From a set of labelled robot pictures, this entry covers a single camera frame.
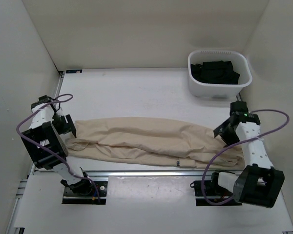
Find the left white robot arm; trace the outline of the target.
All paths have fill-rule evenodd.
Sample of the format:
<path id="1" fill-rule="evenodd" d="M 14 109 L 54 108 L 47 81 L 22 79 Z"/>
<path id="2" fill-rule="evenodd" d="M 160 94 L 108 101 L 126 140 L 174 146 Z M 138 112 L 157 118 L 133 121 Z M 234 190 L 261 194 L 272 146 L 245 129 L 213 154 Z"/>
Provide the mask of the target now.
<path id="1" fill-rule="evenodd" d="M 77 195 L 90 195 L 93 184 L 82 168 L 69 166 L 65 141 L 76 137 L 76 128 L 70 115 L 64 115 L 58 100 L 47 95 L 31 104 L 34 116 L 29 129 L 17 132 L 38 169 L 57 172 L 61 184 Z"/>

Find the aluminium rail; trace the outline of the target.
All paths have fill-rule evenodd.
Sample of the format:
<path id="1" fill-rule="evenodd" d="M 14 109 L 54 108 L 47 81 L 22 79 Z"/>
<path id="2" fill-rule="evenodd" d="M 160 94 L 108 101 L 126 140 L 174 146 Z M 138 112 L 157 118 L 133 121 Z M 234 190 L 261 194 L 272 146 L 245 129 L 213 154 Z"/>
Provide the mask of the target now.
<path id="1" fill-rule="evenodd" d="M 57 83 L 57 86 L 56 86 L 56 89 L 52 95 L 52 97 L 57 97 L 61 91 L 61 86 L 62 86 L 62 82 L 63 82 L 63 79 L 64 79 L 64 75 L 65 75 L 65 71 L 60 71 L 59 72 L 59 79 L 58 79 L 58 83 Z M 32 163 L 31 167 L 30 167 L 30 170 L 28 172 L 28 175 L 27 175 L 27 179 L 29 178 L 29 176 L 33 175 L 36 171 L 36 166 Z"/>
<path id="2" fill-rule="evenodd" d="M 87 171 L 91 177 L 108 176 L 202 176 L 203 170 L 129 170 L 129 171 Z"/>
<path id="3" fill-rule="evenodd" d="M 242 95 L 240 93 L 236 96 L 236 98 L 237 98 L 238 101 L 243 101 Z"/>

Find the aluminium right rail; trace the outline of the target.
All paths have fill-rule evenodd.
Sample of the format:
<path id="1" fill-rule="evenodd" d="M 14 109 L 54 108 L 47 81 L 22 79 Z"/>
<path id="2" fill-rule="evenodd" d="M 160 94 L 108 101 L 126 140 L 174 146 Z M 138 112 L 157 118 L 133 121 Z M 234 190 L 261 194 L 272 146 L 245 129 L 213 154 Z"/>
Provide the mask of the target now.
<path id="1" fill-rule="evenodd" d="M 236 98 L 237 98 L 238 101 L 243 101 L 242 95 L 240 93 L 236 96 Z"/>

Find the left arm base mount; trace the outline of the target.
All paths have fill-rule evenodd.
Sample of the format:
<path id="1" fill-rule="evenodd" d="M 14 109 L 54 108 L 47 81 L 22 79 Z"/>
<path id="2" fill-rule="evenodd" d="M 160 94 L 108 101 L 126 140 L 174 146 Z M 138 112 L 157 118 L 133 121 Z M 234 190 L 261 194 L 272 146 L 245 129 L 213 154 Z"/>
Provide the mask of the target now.
<path id="1" fill-rule="evenodd" d="M 108 181 L 95 181 L 96 189 L 88 180 L 81 180 L 72 185 L 62 179 L 64 186 L 62 204 L 70 205 L 105 205 L 108 190 Z"/>

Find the black clothes in basket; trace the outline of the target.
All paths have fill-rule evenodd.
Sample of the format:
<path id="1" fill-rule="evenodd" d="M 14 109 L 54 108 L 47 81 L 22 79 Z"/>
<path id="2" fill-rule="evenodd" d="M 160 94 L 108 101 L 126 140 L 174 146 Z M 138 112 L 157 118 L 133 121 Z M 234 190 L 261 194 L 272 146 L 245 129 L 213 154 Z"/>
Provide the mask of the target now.
<path id="1" fill-rule="evenodd" d="M 196 81 L 207 84 L 237 85 L 240 78 L 231 61 L 191 64 L 190 71 Z"/>

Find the beige trousers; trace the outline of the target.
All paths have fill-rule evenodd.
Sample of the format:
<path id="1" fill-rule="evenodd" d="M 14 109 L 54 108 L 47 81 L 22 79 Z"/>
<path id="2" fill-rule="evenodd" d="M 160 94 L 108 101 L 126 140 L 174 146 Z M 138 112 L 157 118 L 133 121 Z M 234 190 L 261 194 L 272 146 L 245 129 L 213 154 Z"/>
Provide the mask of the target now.
<path id="1" fill-rule="evenodd" d="M 107 162 L 205 168 L 225 145 L 210 128 L 164 118 L 77 120 L 75 127 L 69 154 Z"/>

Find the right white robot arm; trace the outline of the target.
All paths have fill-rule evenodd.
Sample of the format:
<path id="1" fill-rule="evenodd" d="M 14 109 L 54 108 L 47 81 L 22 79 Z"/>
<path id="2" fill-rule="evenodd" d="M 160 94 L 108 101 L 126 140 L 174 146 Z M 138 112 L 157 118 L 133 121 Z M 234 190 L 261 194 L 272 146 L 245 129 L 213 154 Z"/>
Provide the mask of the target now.
<path id="1" fill-rule="evenodd" d="M 245 168 L 240 175 L 225 171 L 212 174 L 209 188 L 215 195 L 229 192 L 238 203 L 272 208 L 285 180 L 284 173 L 274 168 L 263 141 L 260 120 L 244 101 L 230 104 L 230 116 L 213 131 L 226 146 L 241 143 Z"/>

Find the aluminium left rail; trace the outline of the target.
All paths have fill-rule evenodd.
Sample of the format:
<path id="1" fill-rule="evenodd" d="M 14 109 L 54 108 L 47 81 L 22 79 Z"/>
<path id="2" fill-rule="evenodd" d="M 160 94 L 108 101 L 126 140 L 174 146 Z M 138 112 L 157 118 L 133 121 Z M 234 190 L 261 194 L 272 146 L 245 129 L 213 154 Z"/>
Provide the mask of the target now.
<path id="1" fill-rule="evenodd" d="M 58 79 L 58 83 L 57 83 L 57 86 L 56 86 L 56 89 L 52 95 L 52 97 L 57 97 L 61 91 L 61 86 L 62 86 L 62 82 L 63 82 L 63 79 L 64 79 L 64 75 L 65 75 L 65 71 L 60 71 L 59 72 L 59 79 Z M 28 172 L 28 175 L 27 175 L 27 179 L 29 178 L 29 176 L 33 175 L 36 171 L 36 166 L 32 163 L 31 167 L 30 167 L 30 170 Z"/>

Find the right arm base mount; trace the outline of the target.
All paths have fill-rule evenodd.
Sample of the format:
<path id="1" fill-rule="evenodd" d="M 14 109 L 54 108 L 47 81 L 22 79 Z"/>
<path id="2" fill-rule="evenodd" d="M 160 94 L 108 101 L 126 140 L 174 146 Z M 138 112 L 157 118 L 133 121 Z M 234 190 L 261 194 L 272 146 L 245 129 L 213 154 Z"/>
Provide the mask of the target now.
<path id="1" fill-rule="evenodd" d="M 203 197 L 200 180 L 193 181 L 189 186 L 192 189 L 194 189 L 195 201 L 196 201 L 197 207 L 210 206 L 210 204 Z M 221 203 L 222 201 L 232 196 L 232 193 L 226 189 L 220 188 L 219 190 L 215 190 L 214 188 L 212 188 L 212 184 L 210 180 L 205 180 L 205 193 L 206 193 L 206 197 L 211 202 L 214 202 L 214 203 Z"/>

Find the aluminium front rail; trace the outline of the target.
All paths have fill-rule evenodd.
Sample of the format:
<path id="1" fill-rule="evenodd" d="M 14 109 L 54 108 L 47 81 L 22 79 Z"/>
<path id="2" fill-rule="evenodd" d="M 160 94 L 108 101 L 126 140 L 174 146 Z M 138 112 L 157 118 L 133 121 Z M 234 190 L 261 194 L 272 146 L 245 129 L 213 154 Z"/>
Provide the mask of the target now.
<path id="1" fill-rule="evenodd" d="M 202 176 L 203 170 L 129 170 L 129 171 L 87 171 L 91 177 L 108 176 Z"/>

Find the white plastic basket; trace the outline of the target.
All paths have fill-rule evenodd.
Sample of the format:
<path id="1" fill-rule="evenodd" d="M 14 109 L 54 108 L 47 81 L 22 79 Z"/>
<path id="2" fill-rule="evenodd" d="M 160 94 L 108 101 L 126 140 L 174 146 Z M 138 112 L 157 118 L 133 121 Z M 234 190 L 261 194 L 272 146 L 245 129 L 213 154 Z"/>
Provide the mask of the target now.
<path id="1" fill-rule="evenodd" d="M 192 95 L 232 98 L 252 82 L 246 58 L 227 50 L 196 50 L 188 56 L 188 87 Z"/>

